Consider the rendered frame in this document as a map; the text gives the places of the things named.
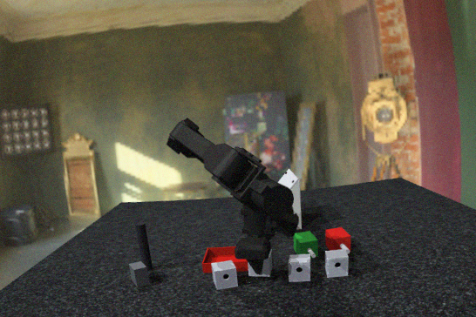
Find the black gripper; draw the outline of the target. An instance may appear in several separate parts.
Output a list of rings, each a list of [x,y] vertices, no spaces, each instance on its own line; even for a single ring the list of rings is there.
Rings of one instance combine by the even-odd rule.
[[[275,236],[275,231],[265,234],[268,214],[259,207],[242,203],[241,215],[244,218],[242,233],[247,233],[248,237],[238,241],[235,257],[247,260],[256,274],[262,274],[263,261],[269,258],[272,248],[269,241]]]

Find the red tray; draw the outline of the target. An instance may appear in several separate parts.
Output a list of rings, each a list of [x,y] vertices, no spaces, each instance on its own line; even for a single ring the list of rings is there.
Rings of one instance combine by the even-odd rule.
[[[238,260],[235,257],[235,246],[207,248],[204,260],[202,261],[203,273],[212,273],[211,263],[232,260],[236,267],[236,272],[248,271],[247,260]]]

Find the red block with white pin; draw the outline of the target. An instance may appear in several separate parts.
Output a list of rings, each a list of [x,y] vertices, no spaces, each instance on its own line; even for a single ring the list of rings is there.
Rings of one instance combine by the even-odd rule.
[[[345,249],[350,253],[350,235],[342,227],[326,229],[325,239],[330,251]]]

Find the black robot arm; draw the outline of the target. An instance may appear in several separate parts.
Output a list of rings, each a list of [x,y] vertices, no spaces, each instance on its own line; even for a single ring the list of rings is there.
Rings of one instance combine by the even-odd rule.
[[[188,159],[198,159],[213,174],[211,179],[231,196],[267,213],[265,234],[273,230],[294,237],[299,216],[293,213],[294,197],[289,187],[270,179],[264,173],[267,168],[252,153],[225,143],[215,145],[198,130],[189,118],[181,120],[169,133],[167,146]]]

